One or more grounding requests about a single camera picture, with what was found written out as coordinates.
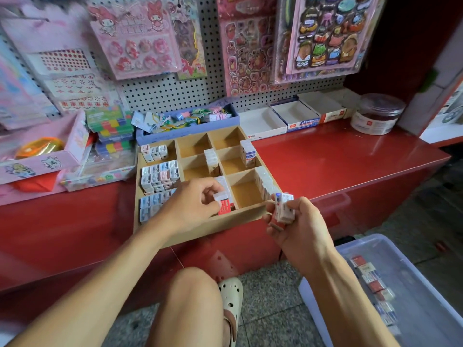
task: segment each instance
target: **bear sticker sheet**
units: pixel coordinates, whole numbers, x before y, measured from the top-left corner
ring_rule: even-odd
[[[227,96],[281,89],[271,84],[276,0],[217,0]]]
[[[182,70],[177,73],[178,79],[207,76],[196,1],[180,0],[180,7],[168,1],[167,9],[174,23],[175,37],[182,61]]]
[[[286,74],[352,68],[378,0],[296,0]]]
[[[181,59],[170,15],[161,0],[88,7],[117,80],[177,72]]]

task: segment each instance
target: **transparent lid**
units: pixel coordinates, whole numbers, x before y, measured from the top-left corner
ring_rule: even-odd
[[[365,94],[360,97],[360,113],[375,113],[380,116],[397,116],[405,109],[405,102],[384,94]]]

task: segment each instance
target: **person's left hand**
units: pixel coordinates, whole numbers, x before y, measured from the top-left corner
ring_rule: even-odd
[[[218,213],[220,203],[214,200],[214,193],[223,190],[212,177],[183,182],[148,223],[165,222],[171,235],[187,232]]]

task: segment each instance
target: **pegboard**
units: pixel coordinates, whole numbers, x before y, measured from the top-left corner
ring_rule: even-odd
[[[107,5],[136,0],[78,0],[79,2]],[[38,8],[45,4],[44,0],[32,0]],[[72,0],[53,1],[62,8]],[[176,73],[157,75],[118,82],[125,92],[131,110],[164,113],[209,104],[225,96],[224,69],[219,35],[217,8],[215,0],[196,0],[200,14],[203,46],[206,58],[207,77],[178,80]],[[246,111],[263,107],[281,99],[293,97],[297,93],[325,90],[342,87],[345,76],[310,80],[291,84],[288,89],[267,93],[257,93],[234,99],[236,110]]]

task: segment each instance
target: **person's right hand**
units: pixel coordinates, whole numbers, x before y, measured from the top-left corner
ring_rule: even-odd
[[[275,239],[289,262],[301,274],[309,275],[328,251],[334,249],[333,240],[320,211],[308,198],[300,197],[286,204],[294,210],[296,220],[284,231],[269,225],[271,215],[264,215],[262,219],[268,224],[267,233]],[[275,204],[267,204],[268,212],[274,210]]]

